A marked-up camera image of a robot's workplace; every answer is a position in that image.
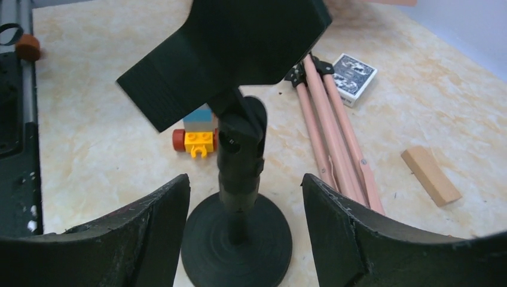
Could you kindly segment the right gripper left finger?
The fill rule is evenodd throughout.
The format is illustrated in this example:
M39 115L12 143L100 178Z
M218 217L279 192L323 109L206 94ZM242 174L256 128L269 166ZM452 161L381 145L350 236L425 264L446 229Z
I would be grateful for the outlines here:
M172 286L190 203L181 174L62 234L1 239L2 286Z

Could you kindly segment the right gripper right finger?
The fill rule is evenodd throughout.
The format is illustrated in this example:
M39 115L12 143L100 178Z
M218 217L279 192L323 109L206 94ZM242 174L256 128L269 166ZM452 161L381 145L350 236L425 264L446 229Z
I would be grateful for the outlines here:
M506 233L460 239L424 231L301 183L320 286L505 286Z

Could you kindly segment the pink music stand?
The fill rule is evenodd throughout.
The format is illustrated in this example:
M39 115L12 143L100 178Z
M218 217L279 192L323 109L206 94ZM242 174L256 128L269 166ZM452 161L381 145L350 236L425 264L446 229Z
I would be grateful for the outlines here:
M366 161L333 78L311 53L285 77L296 88L322 180L339 193L384 214Z

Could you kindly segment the microphone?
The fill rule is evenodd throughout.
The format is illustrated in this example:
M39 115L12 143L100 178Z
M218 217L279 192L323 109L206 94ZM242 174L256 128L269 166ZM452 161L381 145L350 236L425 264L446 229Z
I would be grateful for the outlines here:
M219 192L185 226L195 286L277 286L292 256L286 218L259 194L267 111L240 86L277 84L331 24L322 1L194 1L185 23L117 84L163 132L207 104L218 119Z

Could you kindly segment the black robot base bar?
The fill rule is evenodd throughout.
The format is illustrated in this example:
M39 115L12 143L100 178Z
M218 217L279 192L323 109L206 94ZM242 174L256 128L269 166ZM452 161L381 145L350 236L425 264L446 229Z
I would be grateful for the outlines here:
M32 1L1 1L1 237L43 233L36 64L15 44L33 35Z

